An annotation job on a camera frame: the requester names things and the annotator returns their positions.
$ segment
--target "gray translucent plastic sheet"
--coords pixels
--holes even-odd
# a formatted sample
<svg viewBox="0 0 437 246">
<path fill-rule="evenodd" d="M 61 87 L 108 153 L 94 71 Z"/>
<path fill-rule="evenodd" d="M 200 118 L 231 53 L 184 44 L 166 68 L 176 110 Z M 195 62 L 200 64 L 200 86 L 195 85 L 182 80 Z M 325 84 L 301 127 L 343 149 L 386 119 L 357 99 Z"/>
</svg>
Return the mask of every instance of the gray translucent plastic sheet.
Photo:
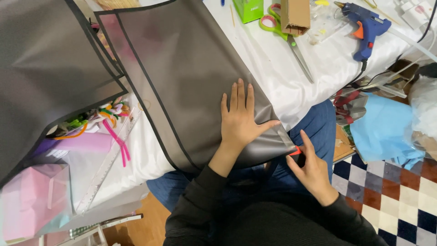
<svg viewBox="0 0 437 246">
<path fill-rule="evenodd" d="M 54 125 L 127 93 L 73 0 L 0 0 L 0 187 Z"/>
<path fill-rule="evenodd" d="M 255 91 L 255 121 L 278 119 L 273 107 L 201 0 L 173 0 L 96 12 L 117 61 L 142 103 L 170 164 L 206 166 L 221 141 L 220 101 L 242 78 Z M 282 126 L 249 144 L 235 168 L 296 150 Z"/>
</svg>

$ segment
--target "black sleeve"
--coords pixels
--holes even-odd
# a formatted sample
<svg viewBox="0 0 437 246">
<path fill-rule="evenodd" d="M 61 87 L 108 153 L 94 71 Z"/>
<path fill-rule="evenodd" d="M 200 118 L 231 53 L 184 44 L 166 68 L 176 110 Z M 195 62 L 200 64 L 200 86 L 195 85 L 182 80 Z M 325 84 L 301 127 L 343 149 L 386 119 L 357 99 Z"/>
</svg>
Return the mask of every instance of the black sleeve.
<svg viewBox="0 0 437 246">
<path fill-rule="evenodd" d="M 376 234 L 373 226 L 349 207 L 341 195 L 330 206 L 324 207 L 326 226 L 336 237 L 359 246 L 388 246 Z"/>
<path fill-rule="evenodd" d="M 207 166 L 188 184 L 166 221 L 165 246 L 209 244 L 210 222 L 226 181 Z"/>
</svg>

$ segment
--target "hot glue gun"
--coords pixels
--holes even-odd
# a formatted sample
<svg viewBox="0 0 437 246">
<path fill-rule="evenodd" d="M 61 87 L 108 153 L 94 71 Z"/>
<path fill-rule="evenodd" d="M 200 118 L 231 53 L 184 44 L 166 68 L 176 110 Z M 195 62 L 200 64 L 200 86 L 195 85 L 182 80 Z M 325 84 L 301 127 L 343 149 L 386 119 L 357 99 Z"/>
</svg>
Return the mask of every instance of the hot glue gun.
<svg viewBox="0 0 437 246">
<path fill-rule="evenodd" d="M 372 55 L 376 36 L 384 34 L 392 25 L 387 19 L 380 19 L 379 15 L 356 4 L 334 2 L 349 20 L 358 24 L 359 29 L 353 35 L 361 39 L 360 49 L 354 54 L 354 60 L 367 61 Z"/>
</svg>

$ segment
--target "plastic ruler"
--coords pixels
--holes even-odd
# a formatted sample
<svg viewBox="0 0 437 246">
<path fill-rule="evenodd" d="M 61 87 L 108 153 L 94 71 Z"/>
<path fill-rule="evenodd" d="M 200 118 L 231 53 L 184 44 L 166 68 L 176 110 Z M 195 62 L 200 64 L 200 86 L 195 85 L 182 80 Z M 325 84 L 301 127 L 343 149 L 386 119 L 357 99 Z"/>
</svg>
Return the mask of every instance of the plastic ruler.
<svg viewBox="0 0 437 246">
<path fill-rule="evenodd" d="M 133 100 L 132 104 L 133 105 L 131 105 L 131 113 L 129 117 L 127 119 L 124 119 L 124 122 L 122 122 L 122 127 L 120 128 L 120 132 L 117 133 L 117 129 L 115 129 L 115 132 L 117 133 L 118 137 L 123 141 L 126 141 L 126 139 L 129 137 L 129 134 L 131 133 L 135 123 L 138 121 L 142 113 L 142 111 L 137 106 L 138 105 L 137 100 Z M 91 185 L 88 188 L 88 191 L 85 193 L 82 200 L 79 202 L 79 205 L 77 205 L 76 213 L 78 215 L 84 215 L 88 211 L 94 198 L 96 197 L 97 192 L 100 189 L 100 186 L 105 180 L 106 175 L 108 174 L 109 170 L 112 167 L 112 164 L 114 163 L 120 152 L 121 152 L 120 146 L 117 144 L 116 141 L 114 141 L 114 143 L 111 146 L 111 149 L 109 150 L 108 154 L 106 155 L 105 159 L 100 165 L 100 168 L 98 169 L 97 173 L 94 175 L 94 178 L 91 181 Z"/>
</svg>

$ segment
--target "scissor blade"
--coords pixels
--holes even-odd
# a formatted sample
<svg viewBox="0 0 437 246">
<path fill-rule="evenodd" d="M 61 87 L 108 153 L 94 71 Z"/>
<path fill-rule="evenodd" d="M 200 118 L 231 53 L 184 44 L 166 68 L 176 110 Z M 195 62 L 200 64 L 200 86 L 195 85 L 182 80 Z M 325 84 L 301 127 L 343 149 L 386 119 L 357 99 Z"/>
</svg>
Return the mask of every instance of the scissor blade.
<svg viewBox="0 0 437 246">
<path fill-rule="evenodd" d="M 295 38 L 293 36 L 289 35 L 287 38 L 287 42 L 290 45 L 291 51 L 295 55 L 296 59 L 299 62 L 299 66 L 301 67 L 303 73 L 305 74 L 306 78 L 309 80 L 311 84 L 314 84 L 314 81 L 312 80 L 311 73 L 309 72 L 308 66 L 306 65 L 305 59 L 302 56 L 302 53 L 300 52 Z"/>
</svg>

